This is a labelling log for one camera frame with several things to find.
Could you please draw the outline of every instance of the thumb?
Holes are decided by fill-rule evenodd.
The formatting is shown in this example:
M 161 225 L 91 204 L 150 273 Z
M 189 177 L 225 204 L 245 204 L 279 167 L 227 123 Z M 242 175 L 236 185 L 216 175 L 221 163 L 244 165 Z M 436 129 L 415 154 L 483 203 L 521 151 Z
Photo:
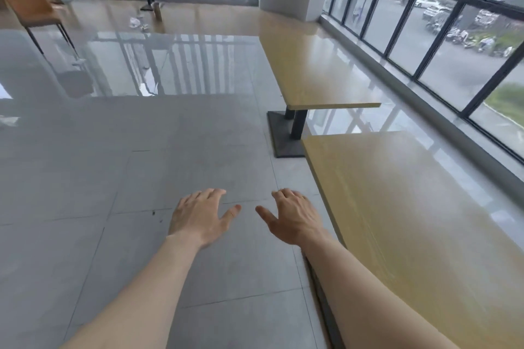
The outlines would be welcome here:
M 229 225 L 234 217 L 236 217 L 240 210 L 242 209 L 242 206 L 237 204 L 233 207 L 231 207 L 229 210 L 227 210 L 224 215 L 222 215 L 222 218 L 220 218 L 220 224 L 222 225 L 222 228 L 224 231 L 227 231 L 229 228 Z
M 260 217 L 267 224 L 267 227 L 271 230 L 271 225 L 274 224 L 278 219 L 273 215 L 271 211 L 262 206 L 255 207 L 255 211 L 260 215 Z

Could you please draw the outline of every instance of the finger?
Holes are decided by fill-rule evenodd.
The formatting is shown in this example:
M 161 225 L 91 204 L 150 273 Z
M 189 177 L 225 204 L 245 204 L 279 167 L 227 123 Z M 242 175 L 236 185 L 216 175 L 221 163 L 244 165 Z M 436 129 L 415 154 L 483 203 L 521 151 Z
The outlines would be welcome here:
M 180 199 L 178 201 L 178 204 L 177 204 L 177 209 L 179 209 L 180 207 L 182 207 L 184 204 L 186 204 L 187 202 L 187 199 L 189 198 L 189 194 L 187 196 L 184 196 L 182 199 Z
M 280 189 L 280 191 L 284 194 L 286 198 L 294 197 L 294 193 L 289 188 Z
M 271 192 L 271 195 L 275 198 L 276 201 L 285 199 L 284 194 L 279 190 Z
M 200 194 L 202 193 L 202 191 L 196 191 L 196 192 L 193 192 L 192 194 L 190 194 L 187 198 L 187 201 L 193 201 L 194 199 L 196 199 Z
M 213 192 L 209 195 L 209 198 L 210 199 L 218 199 L 220 200 L 220 198 L 222 196 L 224 196 L 226 194 L 226 190 L 225 189 L 213 189 Z
M 260 215 L 260 217 L 267 224 L 267 227 L 269 227 L 269 230 L 271 230 L 275 222 L 278 221 L 277 217 L 275 217 L 273 213 L 265 207 L 257 206 L 255 207 L 255 211 L 258 213 L 258 215 Z
M 224 213 L 224 215 L 222 215 L 222 218 L 220 218 L 220 225 L 222 226 L 224 232 L 227 231 L 227 229 L 229 229 L 229 224 L 240 213 L 241 209 L 242 206 L 237 204 L 231 207 L 229 210 L 227 210 Z
M 292 190 L 293 194 L 296 196 L 296 197 L 299 197 L 301 199 L 305 199 L 305 196 L 303 194 L 301 194 L 300 192 L 298 192 L 298 190 Z
M 207 188 L 204 192 L 202 192 L 198 196 L 198 198 L 199 199 L 207 199 L 212 192 L 213 192 L 213 188 Z

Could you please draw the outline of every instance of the forearm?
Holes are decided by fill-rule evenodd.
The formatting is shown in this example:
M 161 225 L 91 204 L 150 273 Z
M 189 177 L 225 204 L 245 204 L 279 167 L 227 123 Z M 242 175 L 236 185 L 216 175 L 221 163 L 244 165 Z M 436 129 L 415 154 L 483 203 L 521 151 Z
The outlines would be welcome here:
M 64 349 L 164 349 L 198 244 L 168 236 L 148 265 Z
M 327 232 L 305 234 L 300 246 L 346 347 L 456 348 Z

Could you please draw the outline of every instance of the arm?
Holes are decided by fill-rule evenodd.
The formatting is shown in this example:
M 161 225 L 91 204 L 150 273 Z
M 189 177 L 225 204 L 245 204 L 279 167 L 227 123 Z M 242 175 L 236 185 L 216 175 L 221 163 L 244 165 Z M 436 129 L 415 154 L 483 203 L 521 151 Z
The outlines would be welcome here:
M 273 192 L 278 218 L 256 211 L 280 240 L 302 248 L 320 280 L 346 347 L 449 349 L 449 339 L 407 306 L 322 227 L 311 202 Z
M 149 264 L 63 349 L 164 349 L 180 291 L 198 250 L 218 239 L 241 209 L 217 211 L 222 189 L 184 197 L 173 213 L 169 233 Z

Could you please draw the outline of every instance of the hand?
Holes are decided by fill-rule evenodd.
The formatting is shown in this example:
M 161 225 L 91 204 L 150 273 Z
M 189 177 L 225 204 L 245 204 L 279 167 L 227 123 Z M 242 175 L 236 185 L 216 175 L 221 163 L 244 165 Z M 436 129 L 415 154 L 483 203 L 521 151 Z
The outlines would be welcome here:
M 199 248 L 213 243 L 227 231 L 242 206 L 237 204 L 218 217 L 219 202 L 224 189 L 206 189 L 186 196 L 178 202 L 173 212 L 168 235 L 182 233 L 196 240 Z
M 278 218 L 265 207 L 257 206 L 255 210 L 280 240 L 300 245 L 305 234 L 323 231 L 322 220 L 306 196 L 287 188 L 272 195 L 277 202 Z

